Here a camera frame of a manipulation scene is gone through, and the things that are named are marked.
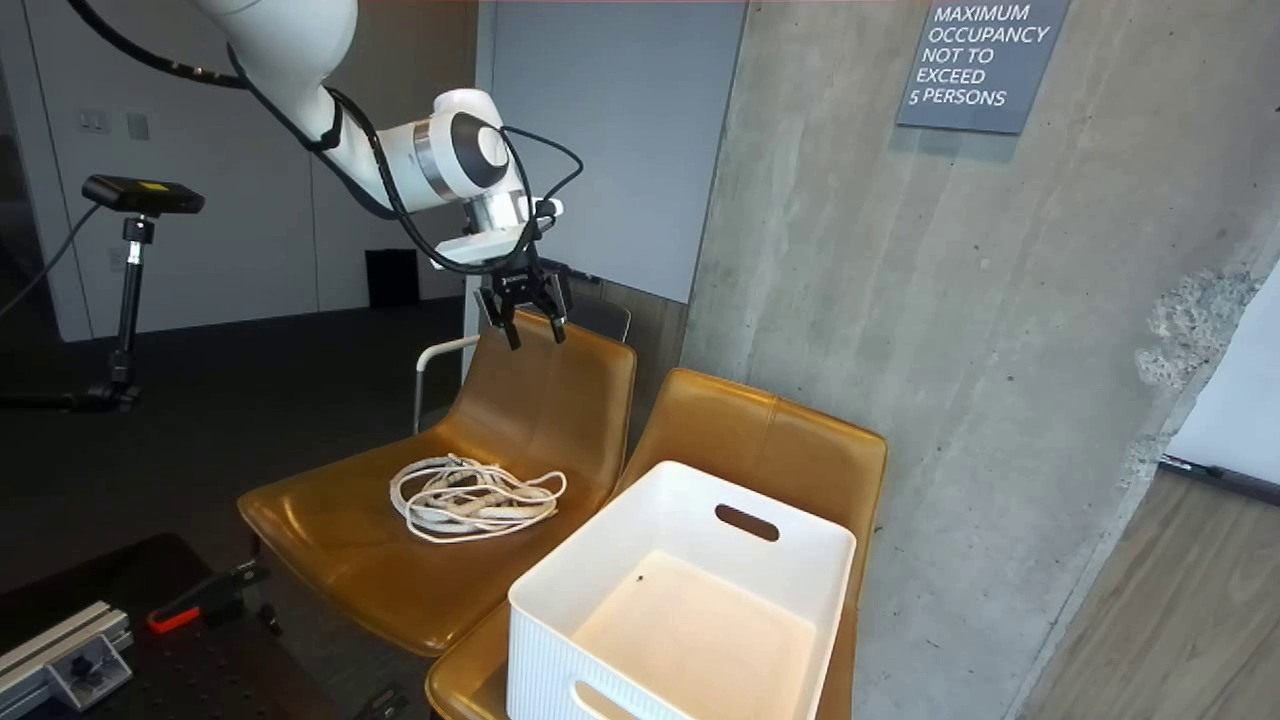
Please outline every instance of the occupancy sign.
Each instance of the occupancy sign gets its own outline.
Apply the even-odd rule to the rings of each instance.
[[[1023,131],[1066,0],[933,0],[895,125]]]

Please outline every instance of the chair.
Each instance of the chair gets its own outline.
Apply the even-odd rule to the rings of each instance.
[[[626,454],[631,348],[575,323],[557,344],[547,319],[529,313],[517,327],[519,352],[497,327],[480,335],[458,394],[429,430],[240,496],[244,524],[302,589],[412,654],[435,654],[497,602],[531,561],[602,505]],[[389,479],[445,453],[497,460],[517,475],[563,467],[559,512],[480,543],[407,537],[389,505]]]
[[[767,492],[854,532],[854,562],[841,616],[821,714],[850,714],[854,616],[876,540],[887,447],[876,430],[821,416],[771,390],[674,368],[619,471],[619,488],[654,460],[683,460]],[[493,602],[429,666],[425,693],[441,714],[508,714],[508,602]]]

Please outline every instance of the plastic bin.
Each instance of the plastic bin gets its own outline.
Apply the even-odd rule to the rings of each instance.
[[[841,524],[654,464],[511,582],[508,712],[812,714],[850,553]]]

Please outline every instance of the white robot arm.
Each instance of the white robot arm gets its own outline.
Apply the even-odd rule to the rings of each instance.
[[[529,197],[498,137],[489,90],[435,94],[429,120],[367,137],[325,86],[354,34],[354,0],[197,0],[229,34],[240,77],[297,126],[362,200],[382,211],[425,211],[467,200],[480,233],[435,243],[450,262],[508,254],[529,218]]]

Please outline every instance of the chair backrest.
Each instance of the chair backrest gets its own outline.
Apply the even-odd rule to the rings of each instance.
[[[563,467],[606,488],[626,460],[635,352],[578,323],[557,344],[543,317],[517,313],[519,348],[498,327],[474,344],[473,372],[431,426],[517,475]]]
[[[654,394],[626,467],[619,471],[619,488],[640,479],[658,460],[683,460],[713,475],[737,479],[844,524],[854,537],[846,602],[821,707],[821,714],[846,720],[854,611],[866,546],[876,540],[887,444],[866,426],[800,406],[764,386],[674,368]]]

